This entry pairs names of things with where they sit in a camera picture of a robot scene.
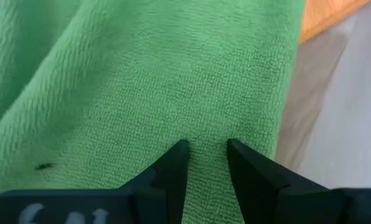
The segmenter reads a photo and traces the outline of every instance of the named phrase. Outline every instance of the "orange towel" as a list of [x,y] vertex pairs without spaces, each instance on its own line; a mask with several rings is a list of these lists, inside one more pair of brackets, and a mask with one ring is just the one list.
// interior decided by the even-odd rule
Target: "orange towel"
[[305,0],[300,43],[345,19],[371,0]]

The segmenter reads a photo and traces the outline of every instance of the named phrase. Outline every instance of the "towel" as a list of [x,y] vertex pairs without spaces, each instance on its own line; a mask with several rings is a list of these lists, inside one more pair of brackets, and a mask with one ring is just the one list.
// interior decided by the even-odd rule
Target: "towel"
[[342,21],[371,0],[306,0],[300,43]]
[[115,189],[190,141],[184,223],[240,223],[225,152],[272,158],[302,0],[0,0],[0,192]]

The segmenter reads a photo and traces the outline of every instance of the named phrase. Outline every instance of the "terry cloth texture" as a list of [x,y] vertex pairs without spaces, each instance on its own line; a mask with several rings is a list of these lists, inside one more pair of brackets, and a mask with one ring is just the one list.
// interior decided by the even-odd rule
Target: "terry cloth texture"
[[306,0],[300,42],[342,21],[371,0]]
[[184,222],[239,223],[226,141],[273,157],[303,4],[1,0],[0,192],[117,188],[188,139]]

